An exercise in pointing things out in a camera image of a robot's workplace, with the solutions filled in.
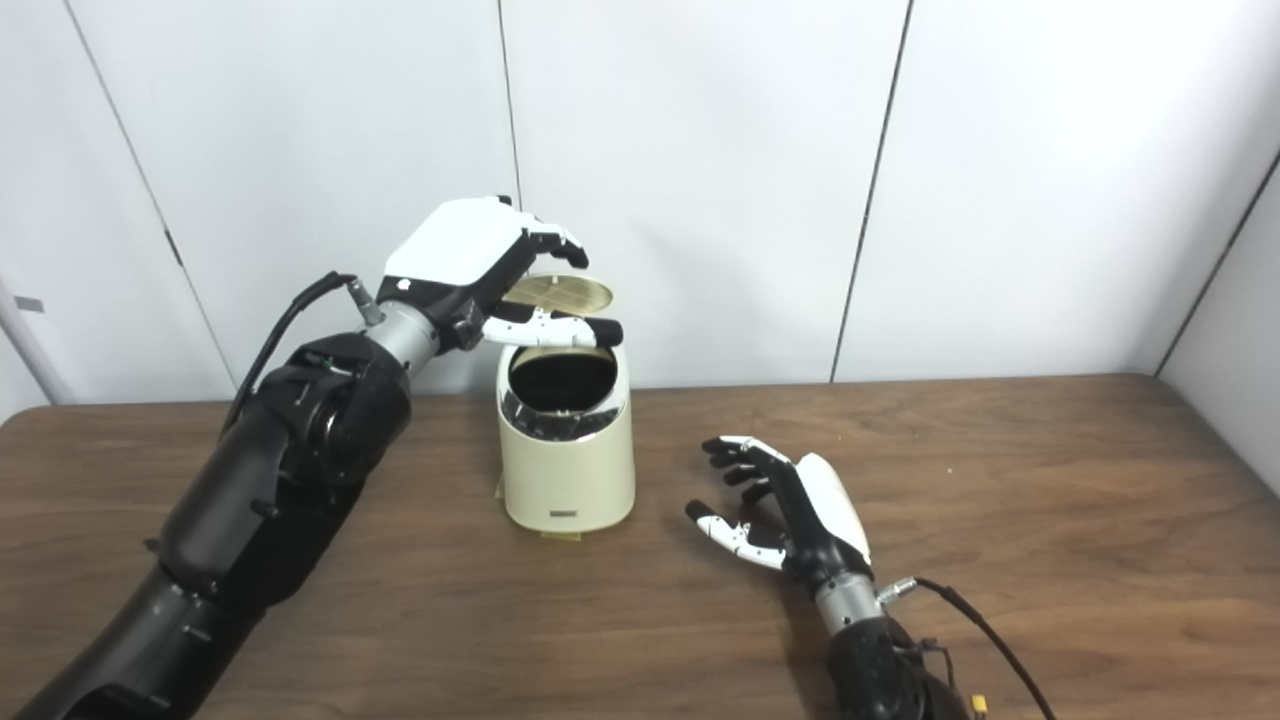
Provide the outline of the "white and black left hand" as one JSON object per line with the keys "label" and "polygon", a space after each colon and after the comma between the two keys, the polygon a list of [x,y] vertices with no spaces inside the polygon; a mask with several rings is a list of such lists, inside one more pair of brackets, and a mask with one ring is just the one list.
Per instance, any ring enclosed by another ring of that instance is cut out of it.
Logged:
{"label": "white and black left hand", "polygon": [[571,232],[515,209],[504,196],[448,201],[390,254],[376,304],[421,316],[440,354],[470,351],[480,341],[520,347],[622,345],[618,322],[506,300],[541,255],[575,269],[590,264]]}

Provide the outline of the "white and black right hand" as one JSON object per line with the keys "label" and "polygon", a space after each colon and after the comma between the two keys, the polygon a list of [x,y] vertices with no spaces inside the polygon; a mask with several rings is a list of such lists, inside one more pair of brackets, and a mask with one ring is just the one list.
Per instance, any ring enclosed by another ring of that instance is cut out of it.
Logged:
{"label": "white and black right hand", "polygon": [[698,529],[735,557],[781,571],[812,596],[844,577],[873,578],[870,546],[858,511],[835,469],[822,456],[792,460],[751,436],[717,436],[701,443],[709,464],[745,505],[773,498],[783,529],[736,521],[700,500],[685,511]]}

